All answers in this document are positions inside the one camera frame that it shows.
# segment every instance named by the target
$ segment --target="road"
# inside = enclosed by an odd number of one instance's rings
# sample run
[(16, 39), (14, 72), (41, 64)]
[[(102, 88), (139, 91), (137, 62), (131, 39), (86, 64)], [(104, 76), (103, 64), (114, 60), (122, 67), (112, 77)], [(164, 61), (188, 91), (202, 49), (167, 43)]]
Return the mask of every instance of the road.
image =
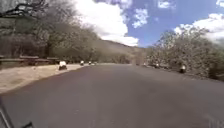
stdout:
[(221, 128), (224, 84), (127, 65), (99, 65), (3, 94), (15, 128)]

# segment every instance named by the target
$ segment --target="parked car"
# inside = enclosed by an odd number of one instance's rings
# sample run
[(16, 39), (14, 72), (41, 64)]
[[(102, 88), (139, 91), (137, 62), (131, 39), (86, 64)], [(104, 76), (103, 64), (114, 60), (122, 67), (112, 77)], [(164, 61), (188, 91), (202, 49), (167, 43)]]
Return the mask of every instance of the parked car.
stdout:
[(59, 70), (66, 70), (67, 69), (67, 64), (65, 61), (60, 61), (59, 62)]

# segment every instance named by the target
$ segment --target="cloud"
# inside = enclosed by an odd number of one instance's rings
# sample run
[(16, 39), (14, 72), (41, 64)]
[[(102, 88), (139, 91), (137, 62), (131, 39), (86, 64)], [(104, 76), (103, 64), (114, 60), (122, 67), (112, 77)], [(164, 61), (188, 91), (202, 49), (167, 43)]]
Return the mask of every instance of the cloud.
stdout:
[(147, 9), (135, 9), (134, 18), (136, 21), (132, 24), (134, 28), (142, 27), (143, 25), (147, 24), (148, 21), (148, 10)]
[(172, 4), (168, 0), (158, 0), (157, 6), (160, 9), (175, 9), (176, 5)]
[(94, 2), (93, 0), (73, 0), (79, 14), (81, 24), (90, 26), (101, 39), (116, 41), (129, 46), (138, 45), (138, 39), (128, 37), (128, 18), (119, 4), (109, 4), (111, 1)]
[(102, 0), (102, 1), (106, 2), (107, 4), (117, 4), (122, 9), (128, 9), (133, 4), (132, 0)]
[(207, 38), (215, 41), (218, 39), (224, 38), (224, 15), (223, 14), (217, 14), (212, 13), (209, 15), (207, 19), (202, 19), (195, 21), (193, 24), (181, 24), (179, 27), (176, 27), (174, 31), (176, 33), (181, 33), (182, 28), (184, 29), (190, 29), (190, 28), (200, 28), (200, 29), (207, 29), (209, 30), (209, 33), (206, 35)]
[(224, 7), (224, 0), (217, 0), (216, 5)]

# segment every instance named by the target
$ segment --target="vegetation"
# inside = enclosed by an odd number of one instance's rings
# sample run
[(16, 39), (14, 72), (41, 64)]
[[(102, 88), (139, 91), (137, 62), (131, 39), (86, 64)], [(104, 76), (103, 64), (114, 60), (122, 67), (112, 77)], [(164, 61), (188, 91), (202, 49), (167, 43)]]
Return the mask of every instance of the vegetation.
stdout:
[(167, 64), (173, 70), (184, 64), (191, 74), (218, 79), (224, 73), (224, 48), (206, 39), (207, 32), (198, 28), (165, 32), (147, 48), (149, 63)]
[(81, 28), (69, 0), (0, 0), (0, 6), (0, 55), (130, 62), (132, 48)]

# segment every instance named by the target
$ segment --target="dry grass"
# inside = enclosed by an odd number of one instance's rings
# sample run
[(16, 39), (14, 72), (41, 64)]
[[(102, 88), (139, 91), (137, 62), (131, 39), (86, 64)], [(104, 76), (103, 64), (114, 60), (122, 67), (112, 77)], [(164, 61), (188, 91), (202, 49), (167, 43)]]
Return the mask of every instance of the dry grass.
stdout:
[(7, 92), (49, 76), (81, 68), (79, 65), (67, 65), (68, 70), (58, 71), (58, 65), (11, 68), (0, 71), (0, 93)]

